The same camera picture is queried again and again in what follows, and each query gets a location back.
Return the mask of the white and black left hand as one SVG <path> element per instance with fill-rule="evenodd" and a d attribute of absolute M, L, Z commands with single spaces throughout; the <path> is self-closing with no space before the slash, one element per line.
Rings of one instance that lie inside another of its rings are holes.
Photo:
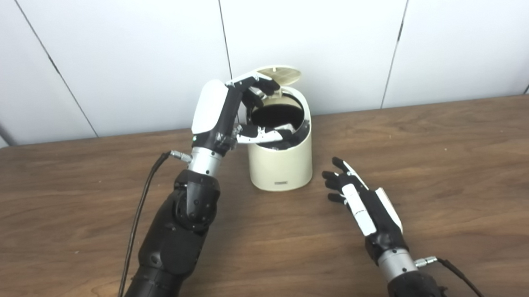
<path fill-rule="evenodd" d="M 218 79 L 206 83 L 201 90 L 191 126 L 192 148 L 200 147 L 225 156 L 237 144 L 289 140 L 294 135 L 293 129 L 235 125 L 241 104 L 258 108 L 263 106 L 253 88 L 271 96 L 280 87 L 275 80 L 257 71 L 245 73 L 227 83 Z"/>

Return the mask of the white and black right hand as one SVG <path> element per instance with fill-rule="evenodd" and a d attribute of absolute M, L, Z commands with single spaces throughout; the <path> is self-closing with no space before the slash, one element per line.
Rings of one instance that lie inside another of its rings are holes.
<path fill-rule="evenodd" d="M 360 175 L 338 157 L 332 164 L 339 172 L 323 171 L 325 187 L 331 189 L 327 198 L 343 204 L 352 214 L 365 239 L 365 248 L 375 264 L 394 249 L 408 250 L 401 220 L 384 189 L 371 190 Z"/>

